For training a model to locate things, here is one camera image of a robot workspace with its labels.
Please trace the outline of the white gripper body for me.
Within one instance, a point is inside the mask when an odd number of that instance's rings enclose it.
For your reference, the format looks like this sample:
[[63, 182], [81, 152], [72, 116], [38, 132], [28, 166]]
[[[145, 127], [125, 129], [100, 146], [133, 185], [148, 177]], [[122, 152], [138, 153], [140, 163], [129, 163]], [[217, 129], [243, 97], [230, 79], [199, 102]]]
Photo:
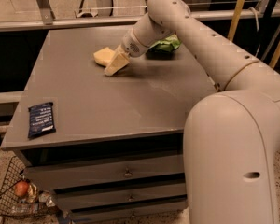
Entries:
[[131, 57], [139, 57], [148, 51], [148, 36], [144, 30], [132, 28], [121, 40], [121, 46]]

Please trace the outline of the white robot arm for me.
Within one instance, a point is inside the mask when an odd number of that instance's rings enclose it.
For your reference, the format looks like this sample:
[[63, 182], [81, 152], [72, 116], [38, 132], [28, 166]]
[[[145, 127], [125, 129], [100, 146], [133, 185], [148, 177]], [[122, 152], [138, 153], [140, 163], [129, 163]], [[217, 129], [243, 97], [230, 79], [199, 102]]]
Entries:
[[279, 224], [274, 154], [280, 149], [280, 75], [190, 15], [182, 0], [147, 0], [147, 14], [108, 63], [144, 54], [176, 33], [219, 91], [189, 112], [183, 142], [190, 224]]

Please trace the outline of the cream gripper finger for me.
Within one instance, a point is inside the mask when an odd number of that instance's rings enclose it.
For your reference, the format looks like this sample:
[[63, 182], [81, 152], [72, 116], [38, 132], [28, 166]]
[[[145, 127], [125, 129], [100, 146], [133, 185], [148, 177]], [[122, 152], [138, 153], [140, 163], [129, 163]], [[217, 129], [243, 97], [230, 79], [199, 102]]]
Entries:
[[105, 74], [111, 77], [119, 70], [124, 68], [129, 62], [129, 53], [126, 52], [122, 46], [118, 46], [107, 62]]

